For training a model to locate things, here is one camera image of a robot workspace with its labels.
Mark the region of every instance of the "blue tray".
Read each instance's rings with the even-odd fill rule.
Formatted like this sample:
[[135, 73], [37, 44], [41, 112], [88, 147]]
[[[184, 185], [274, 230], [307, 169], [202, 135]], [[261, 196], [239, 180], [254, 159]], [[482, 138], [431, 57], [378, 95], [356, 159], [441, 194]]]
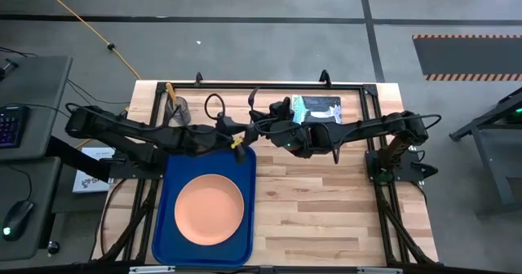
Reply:
[[[153, 255], [169, 266], [240, 267], [252, 254], [254, 239], [256, 157], [246, 149], [245, 160], [236, 163], [233, 152], [213, 152], [201, 157], [170, 156], [163, 179], [153, 238]], [[174, 206], [181, 189], [200, 175], [228, 177], [241, 190], [245, 213], [237, 231], [217, 245], [196, 245], [175, 224]]]

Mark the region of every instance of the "wooden tabletop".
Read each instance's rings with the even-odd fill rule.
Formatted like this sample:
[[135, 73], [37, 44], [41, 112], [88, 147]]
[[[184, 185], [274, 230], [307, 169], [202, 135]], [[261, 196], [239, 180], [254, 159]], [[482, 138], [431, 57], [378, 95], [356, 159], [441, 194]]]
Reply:
[[[129, 119], [149, 123], [156, 84], [157, 81], [136, 82]], [[383, 83], [377, 86], [383, 114], [403, 110], [397, 84]], [[234, 121], [247, 123], [250, 120], [247, 104], [250, 90], [178, 89], [176, 94], [188, 101], [191, 123], [214, 125], [215, 122], [203, 110], [203, 103], [211, 93], [218, 93], [223, 97], [227, 115]], [[260, 111], [268, 110], [270, 103], [291, 95], [340, 96], [343, 123], [362, 119], [359, 94], [355, 91], [262, 89], [255, 97], [254, 107]], [[210, 100], [209, 106], [210, 113], [220, 111], [216, 98]], [[158, 116], [158, 122], [161, 122], [161, 118], [161, 115]], [[246, 265], [385, 265], [375, 191], [365, 171], [365, 140], [343, 145], [337, 165], [331, 154], [301, 159], [285, 149], [274, 147], [265, 139], [259, 139], [252, 144], [252, 148], [258, 158], [254, 250]], [[129, 222], [136, 184], [136, 180], [126, 181], [115, 193], [108, 207], [104, 225], [106, 249], [116, 241]], [[406, 229], [425, 253], [437, 260], [422, 194], [411, 183], [396, 185]], [[148, 186], [144, 189], [144, 196], [147, 191]], [[149, 243], [153, 240], [156, 212], [154, 210]], [[133, 257], [139, 248], [141, 230], [140, 225], [135, 236]], [[391, 230], [391, 236], [394, 253], [399, 258], [394, 230]], [[97, 245], [93, 258], [99, 256], [100, 245]], [[157, 263], [150, 244], [146, 262]]]

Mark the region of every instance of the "yellow cable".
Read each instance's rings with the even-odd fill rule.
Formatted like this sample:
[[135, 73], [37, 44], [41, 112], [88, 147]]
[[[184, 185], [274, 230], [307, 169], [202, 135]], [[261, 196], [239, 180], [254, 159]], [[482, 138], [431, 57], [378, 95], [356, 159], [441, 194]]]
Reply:
[[[98, 33], [96, 31], [96, 29], [94, 29], [90, 24], [88, 24], [85, 20], [83, 20], [80, 16], [78, 16], [78, 14], [76, 14], [71, 8], [67, 7], [67, 5], [65, 5], [63, 2], [61, 2], [60, 0], [56, 0], [61, 6], [63, 6], [65, 9], [67, 9], [67, 11], [71, 12], [71, 14], [73, 14], [76, 18], [78, 18], [78, 20], [80, 20], [86, 27], [88, 27], [90, 30], [92, 30], [93, 33], [96, 33], [96, 35], [102, 40], [105, 42], [105, 44], [108, 46], [110, 45], [111, 43], [108, 42], [100, 33]], [[116, 53], [116, 55], [120, 58], [120, 60], [123, 62], [123, 64], [125, 64], [127, 66], [127, 68], [136, 76], [136, 78], [138, 80], [141, 80], [141, 76], [136, 72], [136, 70], [134, 70], [132, 68], [132, 66], [123, 58], [122, 54], [120, 54], [116, 49], [112, 49], [111, 51], [113, 51], [114, 53]]]

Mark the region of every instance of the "keyboard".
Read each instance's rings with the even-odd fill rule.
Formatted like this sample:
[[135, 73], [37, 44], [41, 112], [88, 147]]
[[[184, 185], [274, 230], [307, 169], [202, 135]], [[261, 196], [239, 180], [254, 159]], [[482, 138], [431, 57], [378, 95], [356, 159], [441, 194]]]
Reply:
[[0, 108], [0, 149], [20, 146], [28, 115], [27, 106]]

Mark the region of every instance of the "orange plate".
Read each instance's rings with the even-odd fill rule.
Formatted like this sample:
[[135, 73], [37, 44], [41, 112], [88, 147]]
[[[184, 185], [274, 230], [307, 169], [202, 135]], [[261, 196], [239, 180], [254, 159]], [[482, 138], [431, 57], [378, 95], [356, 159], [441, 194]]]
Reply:
[[198, 245], [217, 245], [239, 228], [244, 213], [237, 185], [222, 175], [202, 175], [181, 190], [174, 218], [179, 231]]

